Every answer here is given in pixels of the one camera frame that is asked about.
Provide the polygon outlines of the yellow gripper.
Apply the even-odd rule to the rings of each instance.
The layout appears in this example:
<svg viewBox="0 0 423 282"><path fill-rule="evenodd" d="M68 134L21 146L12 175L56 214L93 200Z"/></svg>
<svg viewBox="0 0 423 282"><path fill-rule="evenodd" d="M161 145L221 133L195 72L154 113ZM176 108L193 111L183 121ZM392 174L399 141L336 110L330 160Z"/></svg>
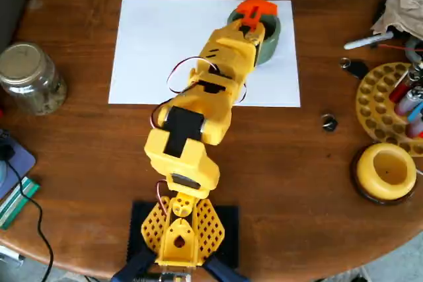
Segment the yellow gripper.
<svg viewBox="0 0 423 282"><path fill-rule="evenodd" d="M247 76L254 70L265 33L262 23L247 32L241 19L233 20L212 32L200 57L217 65L225 76Z"/></svg>

